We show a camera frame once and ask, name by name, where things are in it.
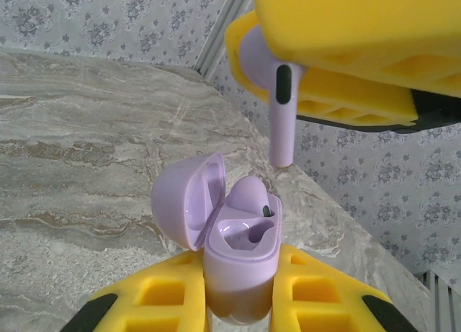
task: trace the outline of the lavender earbud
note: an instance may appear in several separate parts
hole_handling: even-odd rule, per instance
[[[297,91],[305,68],[272,55],[259,25],[242,39],[239,55],[246,77],[269,91],[269,160],[274,167],[285,168],[293,162]]]
[[[254,176],[239,179],[229,192],[228,205],[236,210],[271,217],[269,199],[264,183]]]

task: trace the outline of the marble countertop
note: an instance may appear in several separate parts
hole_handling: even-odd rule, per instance
[[[228,189],[261,177],[283,241],[387,293],[420,331],[429,295],[301,169],[194,71],[0,53],[0,326],[57,331],[91,293],[182,251],[153,223],[165,167],[220,151]],[[265,331],[267,322],[214,331]]]

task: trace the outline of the lavender charging case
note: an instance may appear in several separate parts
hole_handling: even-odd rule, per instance
[[[262,207],[269,206],[264,217]],[[221,320],[248,325],[272,306],[282,236],[282,203],[257,177],[225,196],[219,153],[188,158],[158,175],[151,207],[158,228],[179,245],[203,251],[207,305]]]

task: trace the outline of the floral wallpaper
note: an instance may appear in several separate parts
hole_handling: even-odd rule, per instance
[[[0,0],[0,46],[192,67],[225,0]]]
[[[210,82],[268,135],[267,105],[223,56]],[[461,124],[412,135],[297,121],[295,163],[412,273],[461,292]]]

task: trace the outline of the open case lid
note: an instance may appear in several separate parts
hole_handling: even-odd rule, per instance
[[[162,233],[197,251],[207,221],[225,198],[224,159],[220,153],[184,159],[162,171],[151,192],[153,218]]]

